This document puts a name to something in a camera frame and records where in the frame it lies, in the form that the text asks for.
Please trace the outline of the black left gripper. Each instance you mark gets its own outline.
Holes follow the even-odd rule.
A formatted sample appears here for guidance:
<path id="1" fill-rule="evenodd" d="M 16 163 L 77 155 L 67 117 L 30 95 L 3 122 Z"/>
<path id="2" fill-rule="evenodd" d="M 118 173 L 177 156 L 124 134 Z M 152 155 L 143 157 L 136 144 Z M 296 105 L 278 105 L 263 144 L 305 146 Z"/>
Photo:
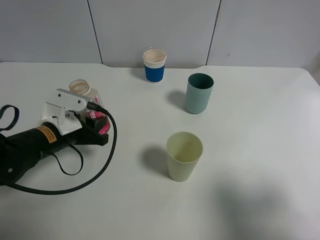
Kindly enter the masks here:
<path id="1" fill-rule="evenodd" d="M 45 122 L 40 126 L 18 134 L 18 149 L 28 156 L 44 157 L 65 149 L 68 145 L 104 146 L 109 142 L 108 134 L 99 134 L 107 130 L 107 118 L 85 118 L 90 128 L 81 128 L 66 135 L 61 135 L 52 123 Z"/>

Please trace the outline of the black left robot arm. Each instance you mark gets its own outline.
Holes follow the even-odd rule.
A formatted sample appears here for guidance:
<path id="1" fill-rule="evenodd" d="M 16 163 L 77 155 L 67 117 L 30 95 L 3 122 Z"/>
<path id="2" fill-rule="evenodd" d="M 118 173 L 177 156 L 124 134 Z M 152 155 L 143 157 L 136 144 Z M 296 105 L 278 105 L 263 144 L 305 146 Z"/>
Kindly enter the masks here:
<path id="1" fill-rule="evenodd" d="M 16 183 L 29 169 L 56 153 L 75 145 L 104 146 L 109 141 L 110 122 L 107 117 L 86 118 L 82 128 L 61 135 L 49 122 L 9 137 L 0 137 L 0 184 Z"/>

